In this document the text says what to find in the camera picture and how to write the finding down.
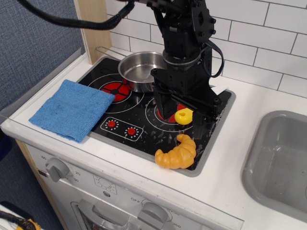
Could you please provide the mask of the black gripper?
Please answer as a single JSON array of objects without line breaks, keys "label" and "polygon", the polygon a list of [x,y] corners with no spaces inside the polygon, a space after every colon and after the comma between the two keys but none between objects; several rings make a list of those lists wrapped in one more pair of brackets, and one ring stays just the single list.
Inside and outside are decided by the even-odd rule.
[{"label": "black gripper", "polygon": [[217,117],[221,99],[209,86],[212,75],[212,53],[201,53],[196,61],[187,66],[166,64],[166,69],[153,69],[154,99],[163,119],[169,119],[181,103],[193,111],[193,137],[202,139],[211,125],[211,118]]}]

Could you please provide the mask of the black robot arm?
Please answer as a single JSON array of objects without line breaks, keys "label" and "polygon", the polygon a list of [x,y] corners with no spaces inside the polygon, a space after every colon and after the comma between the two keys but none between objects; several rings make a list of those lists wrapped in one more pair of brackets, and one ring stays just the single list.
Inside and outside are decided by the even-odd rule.
[{"label": "black robot arm", "polygon": [[200,139],[219,115],[221,99],[209,86],[224,65],[212,75],[212,51],[221,50],[210,41],[216,20],[203,0],[143,0],[155,15],[164,39],[165,69],[153,69],[154,98],[163,119],[180,103],[193,111],[193,137]]}]

